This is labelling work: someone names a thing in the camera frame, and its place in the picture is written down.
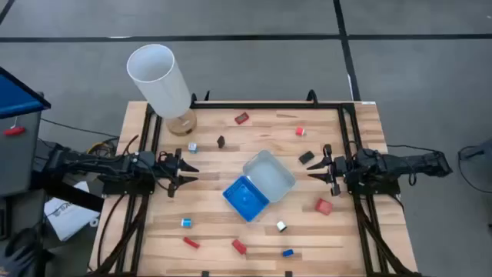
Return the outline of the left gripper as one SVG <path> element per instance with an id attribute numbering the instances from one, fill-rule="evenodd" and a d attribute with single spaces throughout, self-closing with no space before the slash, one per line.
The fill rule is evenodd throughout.
<path id="1" fill-rule="evenodd" d="M 197 168 L 189 165 L 182 159 L 181 154 L 182 150 L 180 148 L 176 149 L 175 153 L 162 150 L 158 153 L 155 162 L 156 183 L 161 189 L 164 189 L 168 193 L 169 198 L 174 198 L 175 192 L 180 185 L 198 180 L 198 177 L 178 176 L 179 170 L 183 172 L 199 172 Z M 161 179 L 167 179 L 169 181 L 168 186 L 162 185 L 160 183 Z"/>

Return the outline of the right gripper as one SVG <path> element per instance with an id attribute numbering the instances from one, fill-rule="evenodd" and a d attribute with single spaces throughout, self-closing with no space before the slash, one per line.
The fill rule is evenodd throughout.
<path id="1" fill-rule="evenodd" d="M 331 184 L 331 195 L 339 196 L 341 194 L 341 187 L 337 182 L 337 178 L 343 177 L 344 182 L 347 185 L 349 193 L 354 193 L 357 187 L 357 175 L 352 169 L 351 165 L 344 156 L 332 157 L 332 148 L 330 144 L 325 144 L 322 148 L 324 157 L 323 159 L 307 168 L 307 170 L 327 168 L 326 173 L 311 173 L 309 177 L 319 179 L 326 184 Z"/>

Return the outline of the blue plastic mesh basket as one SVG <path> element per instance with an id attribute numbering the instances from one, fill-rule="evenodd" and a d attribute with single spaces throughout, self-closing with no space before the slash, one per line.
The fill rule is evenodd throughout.
<path id="1" fill-rule="evenodd" d="M 252 222 L 270 204 L 270 200 L 244 175 L 239 176 L 222 195 L 246 222 Z"/>

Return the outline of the grey plastic bin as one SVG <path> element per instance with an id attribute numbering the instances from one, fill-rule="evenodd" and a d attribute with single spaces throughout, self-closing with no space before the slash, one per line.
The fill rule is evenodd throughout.
<path id="1" fill-rule="evenodd" d="M 243 166 L 243 173 L 270 202 L 279 202 L 296 184 L 296 178 L 268 150 L 261 150 Z"/>

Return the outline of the white shade wooden table lamp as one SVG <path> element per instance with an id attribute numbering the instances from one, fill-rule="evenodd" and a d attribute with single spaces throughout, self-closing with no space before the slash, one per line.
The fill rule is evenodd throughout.
<path id="1" fill-rule="evenodd" d="M 194 131 L 197 117 L 191 109 L 191 93 L 170 48 L 144 45 L 129 56 L 126 70 L 170 133 L 184 136 Z"/>

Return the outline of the black diagonal metal beam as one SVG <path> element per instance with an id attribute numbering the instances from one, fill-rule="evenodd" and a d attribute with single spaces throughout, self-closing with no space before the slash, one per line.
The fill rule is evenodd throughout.
<path id="1" fill-rule="evenodd" d="M 103 198 L 65 183 L 61 175 L 33 172 L 31 185 L 34 189 L 43 189 L 51 197 L 65 200 L 94 212 L 100 212 L 104 205 Z"/>

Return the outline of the black floor stand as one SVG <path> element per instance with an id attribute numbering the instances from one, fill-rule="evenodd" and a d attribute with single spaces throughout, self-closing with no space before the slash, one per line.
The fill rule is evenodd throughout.
<path id="1" fill-rule="evenodd" d="M 492 160 L 492 138 L 479 145 L 465 146 L 458 151 L 458 159 L 460 161 L 469 160 L 479 155 L 484 155 Z"/>

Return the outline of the grey desk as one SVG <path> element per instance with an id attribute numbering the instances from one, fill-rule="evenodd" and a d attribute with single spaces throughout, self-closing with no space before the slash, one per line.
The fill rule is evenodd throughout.
<path id="1" fill-rule="evenodd" d="M 42 244 L 45 193 L 31 185 L 41 113 L 0 119 L 0 277 L 45 277 Z M 6 136 L 4 131 L 21 126 L 25 132 Z M 34 249 L 22 247 L 10 256 L 4 251 L 9 239 L 24 228 L 35 228 Z"/>

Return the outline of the monitor with blue screen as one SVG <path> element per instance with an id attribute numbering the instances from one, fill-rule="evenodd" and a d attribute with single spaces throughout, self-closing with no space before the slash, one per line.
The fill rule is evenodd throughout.
<path id="1" fill-rule="evenodd" d="M 51 106 L 43 94 L 0 66 L 0 119 L 48 110 Z"/>

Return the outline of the black metal table frame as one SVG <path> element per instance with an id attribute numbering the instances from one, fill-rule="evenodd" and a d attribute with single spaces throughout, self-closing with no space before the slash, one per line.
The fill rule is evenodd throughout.
<path id="1" fill-rule="evenodd" d="M 184 160 L 199 170 L 197 181 L 181 186 L 169 198 L 159 186 L 145 198 L 144 225 L 131 238 L 113 272 L 136 276 L 370 276 L 417 271 L 401 205 L 386 195 L 356 196 L 342 189 L 332 196 L 328 184 L 309 177 L 298 158 L 311 151 L 321 159 L 330 144 L 334 155 L 352 155 L 358 146 L 385 152 L 384 133 L 373 102 L 197 101 L 198 124 L 176 136 L 146 102 L 129 102 L 120 129 L 120 149 L 159 153 L 184 150 Z M 247 112 L 238 125 L 234 118 Z M 306 134 L 297 136 L 297 127 Z M 217 140 L 224 136 L 225 145 Z M 186 150 L 198 146 L 196 153 Z M 268 150 L 291 171 L 296 184 L 279 202 L 246 222 L 223 197 L 244 174 L 243 166 Z M 330 215 L 317 212 L 318 199 L 333 204 Z M 183 228 L 182 219 L 192 227 Z M 276 224 L 287 228 L 279 232 Z M 189 237 L 195 249 L 183 241 Z M 240 255 L 232 246 L 239 239 Z M 294 254 L 283 257 L 292 249 Z"/>

